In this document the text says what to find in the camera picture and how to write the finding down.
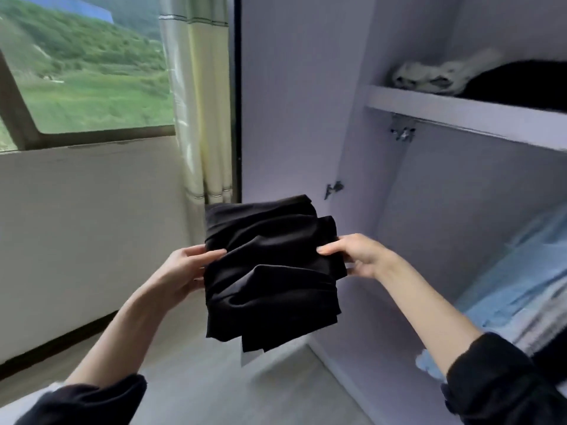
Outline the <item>black left sleeve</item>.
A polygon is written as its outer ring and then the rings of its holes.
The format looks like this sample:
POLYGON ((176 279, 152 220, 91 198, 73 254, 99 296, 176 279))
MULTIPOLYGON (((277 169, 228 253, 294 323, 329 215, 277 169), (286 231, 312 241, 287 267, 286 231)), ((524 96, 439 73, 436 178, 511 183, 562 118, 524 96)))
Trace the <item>black left sleeve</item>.
POLYGON ((15 425, 131 425, 146 389, 138 374, 104 388, 61 386, 39 397, 15 425))

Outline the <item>person's right forearm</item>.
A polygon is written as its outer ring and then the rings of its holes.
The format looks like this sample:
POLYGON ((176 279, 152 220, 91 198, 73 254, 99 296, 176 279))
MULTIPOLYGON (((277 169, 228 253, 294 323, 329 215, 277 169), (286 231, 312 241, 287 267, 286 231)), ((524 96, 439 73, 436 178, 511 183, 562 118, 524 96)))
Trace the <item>person's right forearm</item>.
POLYGON ((483 333, 396 253, 387 250, 378 258, 375 277, 446 377, 458 357, 483 333))

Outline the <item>black sleeve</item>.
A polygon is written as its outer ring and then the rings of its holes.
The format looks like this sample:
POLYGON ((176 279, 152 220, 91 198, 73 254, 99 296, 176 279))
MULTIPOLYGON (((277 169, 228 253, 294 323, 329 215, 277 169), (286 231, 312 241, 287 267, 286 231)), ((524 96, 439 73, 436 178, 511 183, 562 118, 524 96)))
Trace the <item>black sleeve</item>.
POLYGON ((494 333, 457 358, 441 390, 448 411, 464 425, 567 425, 567 398, 494 333))
POLYGON ((131 425, 146 389, 138 374, 104 388, 61 386, 39 397, 15 425, 131 425))

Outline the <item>person's left forearm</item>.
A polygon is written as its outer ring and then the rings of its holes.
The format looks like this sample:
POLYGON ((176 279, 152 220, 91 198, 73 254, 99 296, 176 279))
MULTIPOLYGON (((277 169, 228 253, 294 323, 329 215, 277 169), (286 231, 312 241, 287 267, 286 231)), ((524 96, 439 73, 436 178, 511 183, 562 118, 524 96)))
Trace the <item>person's left forearm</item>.
POLYGON ((65 385, 106 388, 137 374, 175 302, 175 291, 165 285, 141 286, 120 308, 65 385))

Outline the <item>person's right hand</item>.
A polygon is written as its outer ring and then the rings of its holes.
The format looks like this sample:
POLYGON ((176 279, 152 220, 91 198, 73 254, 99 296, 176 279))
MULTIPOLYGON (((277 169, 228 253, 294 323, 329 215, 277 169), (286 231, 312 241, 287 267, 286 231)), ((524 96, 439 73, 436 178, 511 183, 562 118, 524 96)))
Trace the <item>person's right hand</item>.
POLYGON ((396 263, 396 254, 381 243, 360 233, 339 237, 349 238, 350 257, 345 262, 352 264, 351 275, 380 280, 392 263, 396 263))

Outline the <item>white wardrobe door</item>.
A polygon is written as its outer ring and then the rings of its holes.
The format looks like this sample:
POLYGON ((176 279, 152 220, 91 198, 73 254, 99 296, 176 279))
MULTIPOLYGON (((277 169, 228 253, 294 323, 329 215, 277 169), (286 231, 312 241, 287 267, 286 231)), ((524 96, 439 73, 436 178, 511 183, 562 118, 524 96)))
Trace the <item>white wardrobe door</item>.
POLYGON ((330 214, 377 0, 240 0, 240 189, 330 214))

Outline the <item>brown framed window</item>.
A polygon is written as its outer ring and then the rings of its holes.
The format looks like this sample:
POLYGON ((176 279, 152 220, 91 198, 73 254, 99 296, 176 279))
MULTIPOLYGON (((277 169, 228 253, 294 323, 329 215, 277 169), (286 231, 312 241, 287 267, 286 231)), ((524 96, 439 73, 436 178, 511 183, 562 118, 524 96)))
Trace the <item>brown framed window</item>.
POLYGON ((40 133, 174 124, 158 0, 0 0, 0 53, 40 133))

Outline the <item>person's left hand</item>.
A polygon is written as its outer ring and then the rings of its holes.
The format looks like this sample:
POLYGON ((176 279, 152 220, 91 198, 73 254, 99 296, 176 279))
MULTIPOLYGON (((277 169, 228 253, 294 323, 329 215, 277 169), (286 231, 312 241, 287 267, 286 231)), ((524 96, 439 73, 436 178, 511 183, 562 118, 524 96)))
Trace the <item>person's left hand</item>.
POLYGON ((204 287, 207 267, 192 266, 192 249, 206 249, 204 244, 175 250, 139 289, 160 308, 170 310, 189 294, 204 287))

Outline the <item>white wardrobe shelf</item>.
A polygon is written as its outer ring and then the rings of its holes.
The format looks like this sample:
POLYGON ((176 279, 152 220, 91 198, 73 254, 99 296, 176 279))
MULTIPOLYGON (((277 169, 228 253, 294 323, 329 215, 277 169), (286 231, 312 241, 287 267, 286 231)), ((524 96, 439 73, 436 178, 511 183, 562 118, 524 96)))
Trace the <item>white wardrobe shelf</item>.
POLYGON ((567 114, 563 113, 377 85, 368 86, 366 105, 416 121, 567 153, 567 114))

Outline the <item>black garment pile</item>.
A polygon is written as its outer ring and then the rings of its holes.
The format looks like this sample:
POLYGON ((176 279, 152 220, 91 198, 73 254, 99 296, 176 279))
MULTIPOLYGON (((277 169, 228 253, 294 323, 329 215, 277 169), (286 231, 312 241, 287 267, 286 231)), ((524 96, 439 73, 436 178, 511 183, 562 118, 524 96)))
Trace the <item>black garment pile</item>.
POLYGON ((567 114, 567 61, 516 61, 472 78, 462 99, 567 114))

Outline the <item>metal rod bracket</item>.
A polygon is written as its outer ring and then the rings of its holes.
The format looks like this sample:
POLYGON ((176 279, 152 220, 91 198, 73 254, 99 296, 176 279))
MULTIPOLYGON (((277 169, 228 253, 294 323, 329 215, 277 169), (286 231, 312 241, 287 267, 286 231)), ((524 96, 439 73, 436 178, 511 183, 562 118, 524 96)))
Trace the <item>metal rod bracket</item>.
POLYGON ((400 114, 393 114, 389 132, 398 142, 411 143, 414 139, 417 120, 400 114))

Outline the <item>white wardrobe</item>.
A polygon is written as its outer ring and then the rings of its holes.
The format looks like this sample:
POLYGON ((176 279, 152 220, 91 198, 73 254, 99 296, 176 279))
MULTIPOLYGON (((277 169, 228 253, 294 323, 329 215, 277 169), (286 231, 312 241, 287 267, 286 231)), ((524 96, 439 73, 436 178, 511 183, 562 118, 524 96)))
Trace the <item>white wardrobe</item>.
MULTIPOLYGON (((534 216, 567 201, 567 153, 417 121, 411 143, 393 113, 367 107, 404 61, 441 64, 482 49, 567 61, 567 0, 377 0, 338 180, 340 234, 372 236, 455 301, 534 216)), ((415 365, 423 345, 387 292, 338 282, 338 323, 310 347, 375 425, 460 425, 439 383, 415 365)))

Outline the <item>white patterned folded garment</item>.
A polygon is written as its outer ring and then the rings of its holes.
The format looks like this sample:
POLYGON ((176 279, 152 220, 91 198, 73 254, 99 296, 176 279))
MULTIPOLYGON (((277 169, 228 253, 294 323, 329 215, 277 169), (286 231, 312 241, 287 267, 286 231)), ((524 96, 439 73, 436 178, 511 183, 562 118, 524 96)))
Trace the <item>white patterned folded garment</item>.
POLYGON ((505 57, 495 49, 484 49, 469 58, 440 65, 405 62, 391 74, 395 88, 414 92, 455 96, 478 75, 501 66, 505 57))

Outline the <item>light blue hanging garment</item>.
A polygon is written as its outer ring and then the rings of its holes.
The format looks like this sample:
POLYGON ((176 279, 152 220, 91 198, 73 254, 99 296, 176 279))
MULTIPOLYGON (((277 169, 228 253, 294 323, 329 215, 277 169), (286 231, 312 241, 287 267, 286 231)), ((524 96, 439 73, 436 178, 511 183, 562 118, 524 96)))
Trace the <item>light blue hanging garment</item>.
POLYGON ((567 202, 521 228, 454 305, 481 331, 513 344, 529 318, 560 295, 567 296, 567 202))

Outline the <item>pale yellow striped curtain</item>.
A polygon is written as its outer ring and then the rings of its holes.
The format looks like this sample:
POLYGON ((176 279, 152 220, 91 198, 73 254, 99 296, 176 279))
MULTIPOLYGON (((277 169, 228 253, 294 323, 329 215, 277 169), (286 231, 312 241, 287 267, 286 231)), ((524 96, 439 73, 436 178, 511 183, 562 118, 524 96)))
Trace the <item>pale yellow striped curtain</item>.
POLYGON ((183 161, 189 238, 205 239, 205 207, 232 200, 227 0, 158 0, 183 161))

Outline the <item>black hanging garment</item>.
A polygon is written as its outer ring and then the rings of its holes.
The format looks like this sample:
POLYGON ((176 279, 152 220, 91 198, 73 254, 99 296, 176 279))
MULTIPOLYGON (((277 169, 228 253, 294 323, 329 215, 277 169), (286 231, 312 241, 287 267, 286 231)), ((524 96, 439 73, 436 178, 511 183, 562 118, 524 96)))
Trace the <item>black hanging garment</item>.
POLYGON ((537 351, 532 362, 542 376, 554 386, 567 381, 567 327, 537 351))

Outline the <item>black right sleeve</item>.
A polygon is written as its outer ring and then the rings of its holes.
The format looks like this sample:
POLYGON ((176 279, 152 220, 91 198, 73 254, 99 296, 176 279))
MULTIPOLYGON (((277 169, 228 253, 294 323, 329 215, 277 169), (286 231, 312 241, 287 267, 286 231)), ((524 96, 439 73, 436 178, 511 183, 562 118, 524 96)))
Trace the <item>black right sleeve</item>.
POLYGON ((441 390, 448 411, 464 425, 567 425, 567 398, 494 333, 457 358, 441 390))

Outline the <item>grey striped hanging garment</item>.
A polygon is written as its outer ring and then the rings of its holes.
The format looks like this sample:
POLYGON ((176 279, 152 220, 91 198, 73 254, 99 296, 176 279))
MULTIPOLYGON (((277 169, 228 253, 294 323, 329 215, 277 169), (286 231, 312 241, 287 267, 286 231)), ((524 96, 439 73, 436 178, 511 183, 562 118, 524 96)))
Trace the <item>grey striped hanging garment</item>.
POLYGON ((513 344, 529 357, 545 348, 567 327, 567 296, 546 301, 529 318, 527 325, 515 337, 513 344))

